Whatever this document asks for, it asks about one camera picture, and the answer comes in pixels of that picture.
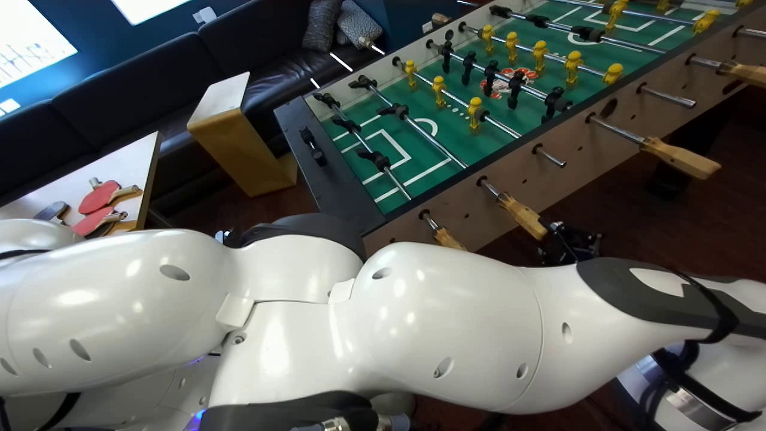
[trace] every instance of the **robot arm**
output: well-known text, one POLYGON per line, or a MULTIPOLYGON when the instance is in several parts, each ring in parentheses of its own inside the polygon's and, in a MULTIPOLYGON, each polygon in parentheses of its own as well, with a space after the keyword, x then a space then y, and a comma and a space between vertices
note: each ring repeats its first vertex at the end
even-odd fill
MULTIPOLYGON (((0 266, 0 282, 0 357, 15 372, 0 369, 0 393, 34 404, 76 391, 82 400, 62 424, 116 430, 128 419, 167 430, 169 419, 150 409, 160 403, 141 408, 133 398, 138 388, 153 388, 145 400, 167 398, 156 387, 174 388, 167 369, 187 372, 189 363, 212 373, 196 378, 196 403, 167 412, 177 422, 198 408, 247 409, 338 391, 550 412, 679 340, 718 340, 738 364, 742 342, 764 347, 766 309, 759 282, 691 281, 619 258, 516 268, 391 245, 362 266, 329 239, 282 236, 227 250, 184 231, 16 258, 0 266)), ((762 409, 766 388, 744 398, 742 408, 762 409)))

